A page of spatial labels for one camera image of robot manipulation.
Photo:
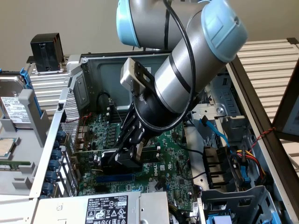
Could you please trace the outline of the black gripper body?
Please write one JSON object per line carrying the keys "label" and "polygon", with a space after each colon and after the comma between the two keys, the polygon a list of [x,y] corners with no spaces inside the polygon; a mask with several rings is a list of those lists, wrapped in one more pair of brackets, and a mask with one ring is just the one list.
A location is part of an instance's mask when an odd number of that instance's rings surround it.
{"label": "black gripper body", "polygon": [[[141,129],[145,130],[144,139],[148,140],[152,137],[160,136],[164,131],[162,127],[172,124],[181,114],[170,112],[159,100],[156,95],[140,95],[135,97],[135,113],[141,122]],[[159,127],[158,131],[149,129],[140,117],[153,126]]]}

